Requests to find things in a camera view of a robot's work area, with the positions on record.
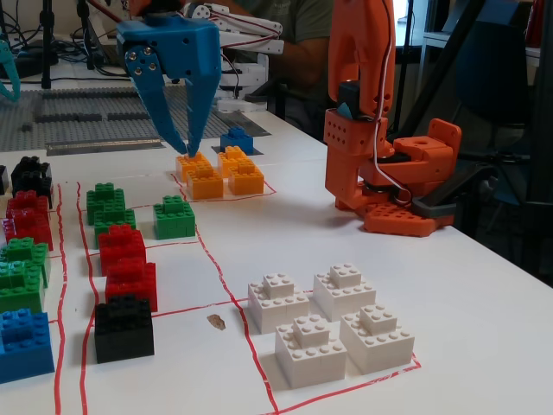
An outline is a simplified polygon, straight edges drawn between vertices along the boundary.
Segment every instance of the black stand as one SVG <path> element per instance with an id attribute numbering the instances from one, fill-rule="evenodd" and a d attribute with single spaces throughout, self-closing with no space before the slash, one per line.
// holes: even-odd
<path id="1" fill-rule="evenodd" d="M 407 65 L 409 63 L 409 48 L 411 38 L 411 22 L 413 20 L 413 3 L 415 0 L 409 0 L 407 8 L 407 28 L 405 29 L 404 50 L 401 53 L 401 72 L 399 74 L 399 85 L 397 87 L 396 112 L 394 113 L 394 122 L 392 132 L 399 130 L 401 120 L 401 107 L 404 103 L 405 78 L 407 76 Z"/>
<path id="2" fill-rule="evenodd" d="M 50 89 L 50 49 L 52 47 L 52 32 L 54 31 L 54 13 L 52 0 L 43 0 L 41 12 L 42 25 L 42 89 Z"/>
<path id="3" fill-rule="evenodd" d="M 537 96 L 532 124 L 530 181 L 523 205 L 522 267 L 538 277 L 543 240 L 553 236 L 553 4 L 545 2 L 543 39 L 537 76 Z"/>
<path id="4" fill-rule="evenodd" d="M 90 41 L 90 31 L 88 29 L 90 9 L 88 8 L 86 0 L 79 0 L 77 2 L 77 15 L 80 17 L 80 24 L 83 27 L 83 41 L 85 42 L 86 51 L 86 68 L 92 71 L 94 69 L 94 57 L 92 55 L 92 43 Z"/>
<path id="5" fill-rule="evenodd" d="M 473 23 L 476 21 L 485 2 L 486 0 L 470 0 L 470 3 L 465 8 L 465 11 L 463 11 L 459 22 L 455 26 L 453 33 L 449 37 L 446 47 L 442 50 L 442 54 L 435 64 L 435 69 L 430 75 L 429 81 L 421 91 L 413 109 L 405 120 L 404 126 L 394 138 L 413 137 L 421 119 L 429 109 L 429 105 L 432 99 L 434 99 L 435 93 L 448 74 L 451 64 L 457 58 L 459 49 L 461 49 L 468 32 L 473 27 Z"/>

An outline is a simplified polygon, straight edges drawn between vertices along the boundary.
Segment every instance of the white wire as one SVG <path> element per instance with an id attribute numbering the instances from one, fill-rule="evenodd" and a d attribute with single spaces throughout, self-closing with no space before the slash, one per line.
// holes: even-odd
<path id="1" fill-rule="evenodd" d="M 388 18 L 388 33 L 391 35 L 391 18 Z M 385 98 L 385 88 L 386 88 L 386 75 L 388 74 L 388 62 L 390 61 L 390 55 L 391 55 L 391 48 L 392 48 L 392 42 L 391 40 L 388 42 L 388 48 L 386 50 L 386 56 L 385 56 L 385 63 L 383 67 L 384 73 L 382 74 L 382 84 L 380 85 L 380 94 L 378 96 L 378 114 L 375 118 L 376 122 L 376 128 L 374 130 L 374 167 L 376 168 L 377 172 L 386 180 L 388 180 L 390 183 L 392 183 L 396 188 L 399 188 L 400 190 L 403 190 L 404 192 L 408 192 L 410 194 L 410 191 L 402 186 L 399 182 L 395 181 L 393 178 L 388 176 L 384 171 L 380 169 L 378 166 L 378 132 L 380 131 L 380 125 L 382 124 L 382 113 L 384 112 L 384 98 Z M 396 201 L 400 204 L 408 204 L 410 201 L 400 201 L 398 198 L 395 198 Z"/>

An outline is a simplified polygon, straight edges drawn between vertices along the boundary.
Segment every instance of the cable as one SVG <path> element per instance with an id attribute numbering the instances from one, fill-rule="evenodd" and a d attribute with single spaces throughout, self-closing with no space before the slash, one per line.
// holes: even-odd
<path id="1" fill-rule="evenodd" d="M 403 190 L 404 192 L 407 192 L 409 194 L 409 200 L 407 201 L 401 201 L 399 200 L 395 195 L 394 200 L 397 205 L 399 206 L 406 206 L 411 203 L 411 200 L 413 198 L 413 194 L 411 191 L 407 188 L 407 186 L 400 184 L 399 181 L 394 179 L 393 177 L 387 175 L 384 171 L 380 169 L 378 166 L 378 132 L 380 131 L 380 126 L 382 124 L 382 113 L 384 112 L 384 99 L 385 99 L 385 88 L 386 88 L 386 75 L 388 72 L 388 62 L 390 61 L 390 55 L 391 55 L 391 17 L 390 17 L 390 11 L 388 10 L 388 5 L 386 4 L 386 0 L 382 0 L 382 4 L 384 5 L 386 16 L 388 18 L 388 45 L 386 47 L 385 57 L 382 61 L 382 67 L 381 67 L 381 73 L 380 73 L 380 85 L 378 87 L 378 106 L 377 110 L 375 112 L 376 117 L 374 121 L 376 122 L 377 126 L 374 130 L 374 154 L 373 154 L 373 162 L 374 167 L 376 168 L 377 172 L 386 180 L 388 180 L 390 183 L 392 183 L 396 188 Z"/>
<path id="2" fill-rule="evenodd" d="M 236 86 L 234 87 L 234 99 L 238 99 L 238 87 L 240 85 L 240 76 L 238 75 L 238 71 L 236 70 L 236 67 L 231 63 L 231 61 L 224 55 L 221 54 L 223 59 L 228 62 L 228 64 L 231 66 L 232 70 L 236 74 Z"/>
<path id="3" fill-rule="evenodd" d="M 115 16 L 113 13 L 111 13 L 107 8 L 105 8 L 104 6 L 102 6 L 100 3 L 96 2 L 96 0 L 86 0 L 92 7 L 94 7 L 94 9 L 97 9 L 99 10 L 101 13 L 105 14 L 106 16 L 108 16 L 110 19 L 112 19 L 112 21 L 116 22 L 116 23 L 121 23 L 122 20 Z"/>

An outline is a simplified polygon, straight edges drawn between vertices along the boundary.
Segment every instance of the lego brick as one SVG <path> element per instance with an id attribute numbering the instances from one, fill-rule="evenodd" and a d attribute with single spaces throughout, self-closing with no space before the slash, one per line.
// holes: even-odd
<path id="1" fill-rule="evenodd" d="M 187 185 L 195 201 L 223 197 L 223 178 L 209 164 L 199 164 L 187 172 Z"/>
<path id="2" fill-rule="evenodd" d="M 294 282 L 287 274 L 267 274 L 263 277 L 263 289 L 270 299 L 294 295 Z"/>
<path id="3" fill-rule="evenodd" d="M 152 356 L 154 331 L 148 300 L 112 297 L 94 311 L 94 343 L 98 363 Z"/>
<path id="4" fill-rule="evenodd" d="M 50 217 L 48 216 L 48 198 L 46 196 L 37 196 L 34 190 L 17 192 L 15 198 L 9 199 L 8 206 L 6 207 L 6 218 L 13 219 L 13 212 L 23 209 L 33 209 L 38 214 L 44 216 L 46 221 L 50 222 Z"/>
<path id="5" fill-rule="evenodd" d="M 361 284 L 361 272 L 352 264 L 339 264 L 330 267 L 330 279 L 339 289 Z"/>
<path id="6" fill-rule="evenodd" d="M 253 154 L 253 137 L 246 134 L 242 127 L 232 127 L 228 133 L 221 135 L 220 147 L 239 147 L 246 155 Z"/>
<path id="7" fill-rule="evenodd" d="M 228 187 L 233 195 L 261 195 L 265 189 L 263 173 L 250 160 L 239 160 L 237 167 L 229 168 Z"/>
<path id="8" fill-rule="evenodd" d="M 12 182 L 14 197 L 19 192 L 28 192 L 34 190 L 39 196 L 46 196 L 48 198 L 48 207 L 50 209 L 54 206 L 54 188 L 52 187 L 52 177 L 41 177 L 39 171 L 25 171 L 22 173 L 21 178 L 16 182 Z"/>
<path id="9" fill-rule="evenodd" d="M 359 319 L 371 335 L 390 333 L 397 326 L 397 317 L 382 304 L 361 307 Z"/>
<path id="10" fill-rule="evenodd" d="M 190 156 L 178 156 L 176 158 L 176 175 L 179 178 L 181 182 L 186 182 L 187 180 L 187 174 L 190 171 L 196 171 L 198 168 L 198 165 L 200 164 L 209 164 L 207 159 L 204 157 L 203 154 L 201 154 L 200 151 L 196 153 L 196 155 L 192 158 Z"/>
<path id="11" fill-rule="evenodd" d="M 320 316 L 302 316 L 294 319 L 292 330 L 301 348 L 315 348 L 328 344 L 330 327 Z"/>
<path id="12" fill-rule="evenodd" d="M 48 315 L 31 312 L 0 315 L 0 384 L 54 371 Z"/>
<path id="13" fill-rule="evenodd" d="M 271 298 L 263 283 L 248 284 L 248 308 L 261 334 L 272 333 L 276 326 L 309 313 L 307 296 L 297 286 L 293 287 L 290 296 Z"/>
<path id="14" fill-rule="evenodd" d="M 333 337 L 325 344 L 302 348 L 291 325 L 276 328 L 276 360 L 294 389 L 344 379 L 346 355 L 346 347 Z"/>
<path id="15" fill-rule="evenodd" d="M 0 263 L 0 313 L 30 309 L 40 313 L 44 304 L 41 269 L 21 261 Z"/>
<path id="16" fill-rule="evenodd" d="M 124 191 L 115 189 L 113 183 L 98 183 L 94 190 L 86 192 L 86 213 L 88 225 L 94 225 L 97 212 L 120 212 L 125 210 Z"/>
<path id="17" fill-rule="evenodd" d="M 195 236 L 196 219 L 188 202 L 180 196 L 165 196 L 154 206 L 154 227 L 158 239 Z"/>
<path id="18" fill-rule="evenodd" d="M 228 146 L 225 148 L 225 152 L 221 152 L 217 155 L 217 168 L 219 174 L 224 178 L 228 178 L 231 175 L 230 168 L 238 167 L 238 160 L 244 160 L 247 155 L 237 146 Z"/>
<path id="19" fill-rule="evenodd" d="M 104 212 L 96 212 L 94 214 L 94 235 L 96 237 L 96 247 L 99 247 L 99 235 L 108 233 L 112 225 L 130 225 L 130 228 L 137 229 L 137 220 L 135 219 L 135 211 L 132 209 L 115 210 L 105 205 Z"/>
<path id="20" fill-rule="evenodd" d="M 316 274 L 313 284 L 313 299 L 332 322 L 356 312 L 360 307 L 373 305 L 377 292 L 363 278 L 361 284 L 339 289 L 330 279 L 330 274 Z"/>
<path id="21" fill-rule="evenodd" d="M 2 186 L 0 186 L 0 195 L 5 195 L 10 187 L 10 179 L 8 178 L 8 170 L 6 166 L 0 166 L 0 180 Z"/>
<path id="22" fill-rule="evenodd" d="M 13 211 L 12 217 L 13 219 L 5 219 L 2 222 L 7 242 L 14 238 L 32 238 L 36 243 L 48 244 L 48 249 L 53 251 L 52 232 L 44 216 L 33 209 L 23 209 Z"/>
<path id="23" fill-rule="evenodd" d="M 409 364 L 415 337 L 407 330 L 371 335 L 355 314 L 341 318 L 340 339 L 362 374 Z"/>
<path id="24" fill-rule="evenodd" d="M 127 258 L 108 268 L 105 299 L 127 295 L 149 300 L 152 312 L 157 311 L 156 264 Z"/>
<path id="25" fill-rule="evenodd" d="M 23 261 L 27 268 L 37 266 L 41 270 L 44 287 L 48 287 L 50 279 L 50 258 L 48 245 L 36 244 L 32 238 L 11 239 L 8 246 L 0 249 L 0 263 Z"/>
<path id="26" fill-rule="evenodd" d="M 107 275 L 111 265 L 122 258 L 134 258 L 146 262 L 146 248 L 140 231 L 130 225 L 113 225 L 108 233 L 99 235 L 100 262 L 102 275 Z"/>

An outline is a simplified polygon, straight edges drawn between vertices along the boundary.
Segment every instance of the lego baseplate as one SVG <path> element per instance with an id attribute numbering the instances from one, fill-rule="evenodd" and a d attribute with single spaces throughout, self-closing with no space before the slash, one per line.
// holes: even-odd
<path id="1" fill-rule="evenodd" d="M 165 95 L 176 129 L 186 137 L 186 88 L 167 86 Z M 158 137 L 132 87 L 23 92 L 17 103 L 0 99 L 0 125 L 2 152 L 51 150 L 71 144 L 83 148 L 87 143 L 101 150 L 106 150 L 103 144 L 110 143 L 109 147 L 117 150 L 114 143 Z M 219 138 L 235 125 L 255 136 L 269 134 L 243 114 L 233 114 L 232 119 L 224 121 L 212 112 L 204 137 Z"/>

